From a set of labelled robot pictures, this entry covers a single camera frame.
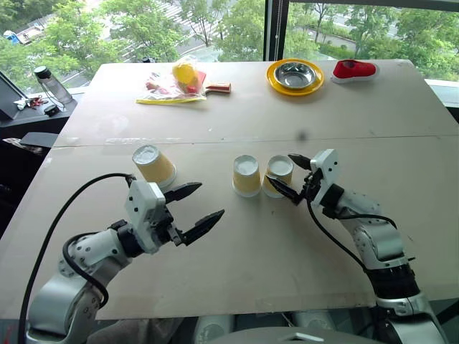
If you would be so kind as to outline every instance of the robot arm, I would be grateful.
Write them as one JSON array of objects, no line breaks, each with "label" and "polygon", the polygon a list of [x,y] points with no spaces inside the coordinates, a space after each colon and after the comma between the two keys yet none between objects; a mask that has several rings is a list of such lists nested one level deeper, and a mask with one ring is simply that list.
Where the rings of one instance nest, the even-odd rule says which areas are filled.
[{"label": "robot arm", "polygon": [[298,166],[311,171],[303,190],[296,193],[280,179],[268,178],[294,204],[305,199],[309,206],[322,207],[326,216],[338,219],[350,233],[382,311],[380,340],[394,344],[448,343],[416,284],[393,221],[382,216],[379,203],[335,184],[339,174],[337,152],[328,149],[312,159],[289,156]]},{"label": "robot arm", "polygon": [[64,245],[58,271],[31,304],[27,342],[84,343],[97,311],[108,301],[106,286],[132,258],[155,254],[170,241],[188,246],[206,234],[223,210],[182,233],[166,207],[200,186],[188,183],[162,194],[155,183],[132,181],[125,204],[131,223],[120,220],[105,231],[74,236]]}]

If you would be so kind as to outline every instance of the window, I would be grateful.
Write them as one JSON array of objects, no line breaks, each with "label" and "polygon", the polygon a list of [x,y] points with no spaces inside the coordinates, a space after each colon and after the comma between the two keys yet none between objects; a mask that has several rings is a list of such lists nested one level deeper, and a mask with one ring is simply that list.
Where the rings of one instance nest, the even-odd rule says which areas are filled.
[{"label": "window", "polygon": [[25,93],[39,65],[80,87],[102,63],[263,59],[265,0],[7,1],[0,18],[0,71]]},{"label": "window", "polygon": [[283,56],[410,59],[426,79],[457,82],[459,13],[291,2]]},{"label": "window", "polygon": [[[423,4],[459,10],[448,0]],[[0,71],[25,93],[42,91],[33,75],[39,65],[72,88],[89,85],[102,63],[188,54],[203,62],[400,58],[426,79],[459,80],[454,11],[294,0],[18,0],[4,2],[0,19]]]}]

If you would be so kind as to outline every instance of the paper cup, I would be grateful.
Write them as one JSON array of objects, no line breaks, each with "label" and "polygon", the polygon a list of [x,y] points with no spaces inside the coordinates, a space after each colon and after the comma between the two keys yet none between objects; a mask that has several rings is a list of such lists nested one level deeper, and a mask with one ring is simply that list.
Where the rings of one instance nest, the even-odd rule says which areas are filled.
[{"label": "paper cup", "polygon": [[145,180],[157,183],[160,188],[166,188],[175,179],[175,166],[154,145],[144,145],[137,149],[132,160]]},{"label": "paper cup", "polygon": [[253,156],[238,156],[233,165],[232,187],[242,197],[253,197],[260,192],[260,170]]},{"label": "paper cup", "polygon": [[268,161],[268,167],[266,168],[266,174],[263,178],[263,191],[269,197],[273,197],[274,199],[281,199],[283,195],[278,193],[278,191],[274,188],[271,182],[266,178],[266,175],[272,177],[278,177],[286,182],[288,185],[292,182],[292,172],[293,172],[293,162],[287,156],[273,156]]}]

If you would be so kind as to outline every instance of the red shoe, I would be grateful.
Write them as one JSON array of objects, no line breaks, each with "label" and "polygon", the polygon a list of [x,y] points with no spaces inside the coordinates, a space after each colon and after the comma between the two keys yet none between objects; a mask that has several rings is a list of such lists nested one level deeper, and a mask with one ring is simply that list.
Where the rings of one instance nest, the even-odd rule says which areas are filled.
[{"label": "red shoe", "polygon": [[379,72],[378,66],[369,62],[360,62],[355,59],[338,61],[331,76],[331,81],[344,84],[353,81],[367,81],[374,79]]}]

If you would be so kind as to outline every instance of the tabletop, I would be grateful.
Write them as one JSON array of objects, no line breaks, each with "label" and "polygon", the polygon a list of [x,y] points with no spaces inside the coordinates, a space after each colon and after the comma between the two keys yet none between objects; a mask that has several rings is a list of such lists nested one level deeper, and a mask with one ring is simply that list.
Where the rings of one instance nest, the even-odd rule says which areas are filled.
[{"label": "tabletop", "polygon": [[57,147],[126,143],[212,143],[317,138],[457,135],[457,125],[420,73],[407,60],[376,60],[374,82],[337,85],[323,69],[323,87],[289,97],[266,81],[270,62],[203,63],[213,82],[231,82],[231,95],[211,93],[204,102],[141,105],[152,72],[170,64],[104,64],[68,120]]},{"label": "tabletop", "polygon": [[[0,318],[16,318],[44,234],[59,208],[84,182],[103,173],[135,172],[138,147],[53,148],[0,241]],[[213,211],[222,220],[189,247],[165,245],[134,259],[109,284],[99,318],[178,317],[372,305],[371,285],[359,267],[316,228],[306,207],[261,193],[244,199],[231,187],[232,162],[254,155],[263,172],[275,154],[339,152],[338,184],[381,203],[401,232],[417,282],[431,299],[458,296],[458,137],[316,139],[307,141],[159,143],[177,167],[173,186],[201,181],[189,198],[170,205],[180,229]],[[298,189],[304,171],[295,168]],[[128,189],[122,178],[85,191],[62,218],[40,268],[33,294],[52,276],[72,235],[100,231],[119,219]],[[355,252],[337,222],[324,225]]]}]

